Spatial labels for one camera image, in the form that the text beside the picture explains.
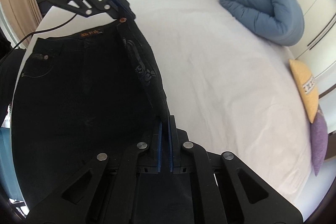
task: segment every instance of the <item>blue comforter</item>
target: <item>blue comforter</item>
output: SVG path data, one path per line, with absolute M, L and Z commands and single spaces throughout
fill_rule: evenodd
M 220 0 L 238 21 L 256 35 L 276 44 L 293 46 L 305 28 L 297 0 Z

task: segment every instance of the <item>white bed sheet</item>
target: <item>white bed sheet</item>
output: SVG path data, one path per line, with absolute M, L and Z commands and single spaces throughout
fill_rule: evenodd
M 309 123 L 288 69 L 290 51 L 256 37 L 218 0 L 128 1 L 153 49 L 177 126 L 210 152 L 234 152 L 294 202 L 310 174 L 311 154 Z M 53 7 L 38 30 L 72 15 Z M 77 16 L 35 35 L 19 75 L 38 37 L 62 37 L 111 21 L 106 14 Z

